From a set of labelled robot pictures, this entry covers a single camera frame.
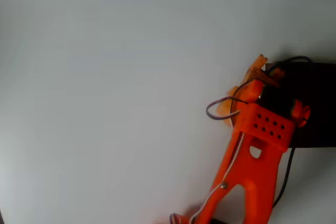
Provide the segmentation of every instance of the black object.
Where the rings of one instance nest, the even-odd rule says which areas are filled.
[[[220,221],[220,220],[212,219],[212,220],[210,221],[210,224],[227,224],[227,223],[222,222],[222,221]]]
[[[291,117],[295,100],[290,95],[273,86],[265,86],[258,100],[260,106],[285,118]]]
[[[310,62],[283,62],[279,66],[286,72],[280,82],[283,92],[311,107],[306,125],[294,132],[290,147],[336,147],[336,64]]]

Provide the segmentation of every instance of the screw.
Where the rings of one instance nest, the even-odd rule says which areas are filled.
[[[226,182],[223,182],[223,183],[221,184],[221,189],[226,189],[226,188],[228,188],[228,187],[229,187],[229,184],[226,183]]]

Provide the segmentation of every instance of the cable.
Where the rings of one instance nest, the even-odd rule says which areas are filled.
[[[235,101],[238,101],[238,102],[243,102],[245,104],[247,104],[248,102],[245,102],[243,100],[240,100],[238,98],[235,98],[235,97],[223,97],[223,98],[220,98],[212,103],[210,103],[207,107],[206,107],[206,114],[213,120],[225,120],[225,119],[229,119],[229,118],[232,118],[233,116],[236,116],[239,114],[239,111],[235,111],[233,113],[230,113],[229,115],[226,115],[226,116],[216,116],[216,115],[212,115],[210,112],[209,112],[209,109],[213,106],[213,105],[216,105],[220,102],[224,102],[226,100],[229,100],[229,99],[232,99],[232,100],[235,100]]]
[[[229,166],[228,166],[228,168],[227,168],[227,170],[226,170],[226,172],[225,172],[225,174],[224,174],[224,176],[223,176],[222,181],[221,181],[221,182],[220,182],[214,189],[212,189],[212,190],[210,191],[210,193],[208,194],[208,196],[206,197],[206,199],[205,199],[204,202],[202,203],[201,208],[200,208],[196,213],[194,213],[194,214],[191,216],[191,218],[190,218],[190,220],[189,220],[189,224],[193,224],[194,219],[195,219],[195,218],[202,212],[203,208],[205,207],[206,203],[208,202],[208,200],[210,199],[210,197],[212,196],[212,194],[214,194],[214,192],[215,192],[216,190],[218,190],[218,189],[224,184],[224,180],[226,179],[227,175],[229,174],[229,172],[230,172],[231,168],[233,167],[233,164],[234,164],[234,162],[235,162],[235,160],[236,160],[236,158],[237,158],[237,156],[238,156],[238,153],[239,153],[239,150],[240,150],[240,147],[241,147],[241,144],[242,144],[243,140],[244,140],[244,133],[243,133],[243,134],[240,134],[240,136],[239,136],[239,140],[238,140],[239,143],[238,143],[237,151],[236,151],[234,157],[232,158],[232,161],[231,161],[231,163],[229,164]]]
[[[290,172],[290,167],[292,164],[292,160],[293,160],[293,156],[294,156],[294,152],[295,152],[295,147],[292,148],[292,150],[290,151],[290,155],[288,158],[288,164],[287,164],[287,169],[286,169],[286,174],[285,174],[285,178],[280,190],[280,193],[277,197],[277,199],[274,201],[273,203],[273,208],[277,205],[277,203],[279,202],[279,200],[281,199],[282,195],[284,194],[284,191],[286,189],[286,185],[287,185],[287,181],[288,181],[288,177],[289,177],[289,172]]]
[[[290,62],[290,61],[295,61],[295,60],[305,60],[309,63],[313,63],[313,61],[307,56],[294,56],[294,57],[288,58],[286,60],[276,62],[272,67],[270,67],[270,69],[266,70],[265,73],[270,74],[274,69],[279,67],[281,64],[286,63],[286,62]]]
[[[250,83],[251,81],[252,81],[252,80],[246,81],[246,82],[244,82],[242,85],[240,85],[240,86],[235,90],[235,92],[233,93],[232,96],[235,97],[236,94],[237,94],[237,92],[238,92],[242,87],[244,87],[246,84]],[[232,113],[232,104],[233,104],[233,102],[231,103],[231,106],[230,106],[230,113]],[[235,124],[234,124],[234,122],[233,122],[233,120],[232,120],[232,117],[230,118],[230,124],[231,124],[231,127],[234,128]]]

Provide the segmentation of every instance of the white wall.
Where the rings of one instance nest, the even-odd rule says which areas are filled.
[[[230,136],[207,103],[259,53],[333,59],[335,17],[335,0],[0,0],[6,223],[146,224],[198,203]],[[270,223],[334,223],[335,151],[293,162]]]

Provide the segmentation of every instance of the orange plastic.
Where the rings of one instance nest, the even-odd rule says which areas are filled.
[[[219,201],[236,185],[242,185],[245,189],[244,224],[268,222],[274,203],[280,159],[288,149],[295,127],[304,126],[311,111],[308,106],[303,106],[296,100],[289,120],[254,103],[262,94],[265,83],[278,87],[277,81],[284,75],[284,72],[279,70],[272,78],[267,76],[261,71],[266,62],[267,58],[260,55],[243,80],[243,83],[251,82],[237,92],[237,87],[229,92],[229,95],[235,95],[249,104],[228,100],[217,108],[219,115],[229,115],[237,110],[240,113],[232,118],[234,122],[232,139],[211,187],[211,191],[215,191],[194,219],[195,224],[209,224]],[[261,150],[258,158],[251,155],[251,146]],[[188,224],[189,217],[174,214],[171,221],[173,224]]]
[[[203,211],[197,218],[197,224],[208,224],[218,202],[236,185],[245,189],[246,216],[244,224],[266,224],[274,201],[278,166],[282,154],[287,150],[295,124],[277,114],[274,114],[255,103],[245,105],[241,110],[232,141],[214,180],[212,189],[222,183],[239,136],[244,133],[244,139],[239,154],[228,173],[225,182],[226,189],[217,189],[208,200]],[[254,158],[250,147],[261,149],[261,155]]]

